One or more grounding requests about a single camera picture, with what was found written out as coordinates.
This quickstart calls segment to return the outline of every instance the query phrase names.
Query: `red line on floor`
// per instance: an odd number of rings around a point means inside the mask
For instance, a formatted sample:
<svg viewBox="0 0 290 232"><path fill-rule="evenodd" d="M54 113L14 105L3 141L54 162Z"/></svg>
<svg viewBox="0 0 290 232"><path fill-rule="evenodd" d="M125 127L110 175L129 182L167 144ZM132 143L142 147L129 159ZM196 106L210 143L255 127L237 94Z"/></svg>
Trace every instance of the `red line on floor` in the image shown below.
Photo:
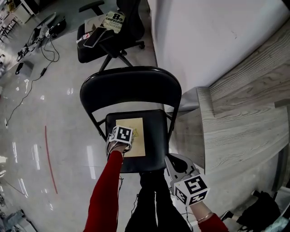
<svg viewBox="0 0 290 232"><path fill-rule="evenodd" d="M48 158L48 164L49 164L49 169L50 169L50 173L51 173L51 178L53 179L53 185L54 185L55 192L56 192L56 194L58 194L58 190L56 189L56 184L55 184L54 177L53 177L53 170L51 168L51 163L50 163L50 158L49 158L46 126L45 126L45 144L46 144L46 153L47 153L47 158Z"/></svg>

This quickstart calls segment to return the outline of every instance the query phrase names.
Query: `black office chair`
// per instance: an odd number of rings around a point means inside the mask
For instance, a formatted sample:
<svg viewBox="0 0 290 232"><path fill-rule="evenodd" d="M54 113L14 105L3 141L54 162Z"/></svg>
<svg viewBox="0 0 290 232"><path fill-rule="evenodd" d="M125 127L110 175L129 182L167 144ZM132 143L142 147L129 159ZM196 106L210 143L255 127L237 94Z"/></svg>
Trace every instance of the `black office chair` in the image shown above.
<svg viewBox="0 0 290 232"><path fill-rule="evenodd" d="M156 67L125 67L105 70L91 75L82 85L80 98L83 107L106 141L116 120L142 118L145 156L126 157L122 173L138 173L164 169L165 156L169 152L169 139L174 128L181 87L169 72ZM106 106L121 102L156 102L174 108L172 116L163 110L110 113L97 122L92 113ZM167 117L171 119L169 131ZM106 135L100 125L106 124Z"/></svg>
<svg viewBox="0 0 290 232"><path fill-rule="evenodd" d="M138 13L140 0L117 0L117 6L120 12L125 15L125 21L118 34L113 30L105 32L101 40L93 48L84 47L86 40L78 43L77 55L81 63L87 63L97 58L107 55L101 69L106 68L112 58L119 57L127 66L132 64L124 57L127 53L125 49L134 46L139 46L141 49L145 47L143 41L137 41L144 35L145 29ZM97 15L102 15L103 12L99 8L104 4L104 1L97 1L79 9L79 12L92 9ZM85 24L81 25L77 31L77 39L79 40L85 34Z"/></svg>

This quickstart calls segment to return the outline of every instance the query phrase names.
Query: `bracelet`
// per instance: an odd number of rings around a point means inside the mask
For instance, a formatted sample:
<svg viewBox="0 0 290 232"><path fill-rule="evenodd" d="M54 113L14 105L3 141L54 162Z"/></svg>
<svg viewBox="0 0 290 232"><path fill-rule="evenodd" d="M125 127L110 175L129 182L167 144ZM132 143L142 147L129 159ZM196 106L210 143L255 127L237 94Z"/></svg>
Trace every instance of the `bracelet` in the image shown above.
<svg viewBox="0 0 290 232"><path fill-rule="evenodd" d="M201 218L201 219L199 219L199 220L197 220L198 222L200 222L200 221L202 221L202 220L204 220L204 219L206 219L206 218L208 218L209 217L209 215L211 215L212 214L212 212L210 212L207 216L205 216L205 217L203 217L203 218Z"/></svg>

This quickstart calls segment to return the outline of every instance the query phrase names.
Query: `cardboard sheet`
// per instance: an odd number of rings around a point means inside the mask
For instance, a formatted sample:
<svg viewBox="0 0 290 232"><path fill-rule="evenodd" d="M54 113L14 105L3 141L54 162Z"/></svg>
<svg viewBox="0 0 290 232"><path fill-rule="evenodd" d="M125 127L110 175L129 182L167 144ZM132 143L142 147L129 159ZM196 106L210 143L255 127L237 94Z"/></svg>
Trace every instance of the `cardboard sheet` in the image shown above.
<svg viewBox="0 0 290 232"><path fill-rule="evenodd" d="M143 119L142 118L129 118L116 120L116 125L127 126L133 130L133 146L131 151L125 153L124 157L137 157L145 156L144 145L144 131L143 131Z"/></svg>

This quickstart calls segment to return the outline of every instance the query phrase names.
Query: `chair backrest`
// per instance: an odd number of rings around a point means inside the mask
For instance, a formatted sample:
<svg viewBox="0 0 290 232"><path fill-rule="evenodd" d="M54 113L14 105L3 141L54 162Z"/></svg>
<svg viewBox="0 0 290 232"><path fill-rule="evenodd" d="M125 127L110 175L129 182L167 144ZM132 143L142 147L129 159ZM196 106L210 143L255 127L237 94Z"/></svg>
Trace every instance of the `chair backrest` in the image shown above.
<svg viewBox="0 0 290 232"><path fill-rule="evenodd" d="M109 69L91 75L82 85L83 107L100 132L92 113L121 102L156 102L174 108L169 128L171 136L181 100L181 86L169 72L149 66Z"/></svg>
<svg viewBox="0 0 290 232"><path fill-rule="evenodd" d="M117 6L126 17L126 24L135 40L143 37L145 29L139 16L138 7L141 0L117 0Z"/></svg>

